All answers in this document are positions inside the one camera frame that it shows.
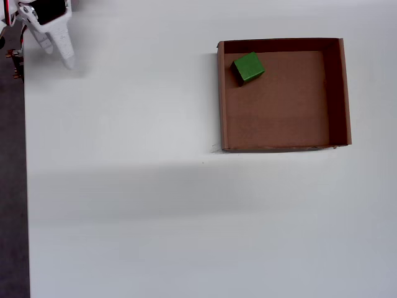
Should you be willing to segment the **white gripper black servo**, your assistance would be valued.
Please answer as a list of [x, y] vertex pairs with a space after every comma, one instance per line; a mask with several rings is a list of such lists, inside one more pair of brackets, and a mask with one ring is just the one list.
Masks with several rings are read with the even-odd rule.
[[65, 67], [73, 69], [75, 57], [67, 26], [72, 16], [71, 1], [18, 2], [17, 12], [17, 18], [30, 30], [45, 53], [52, 54], [54, 45]]

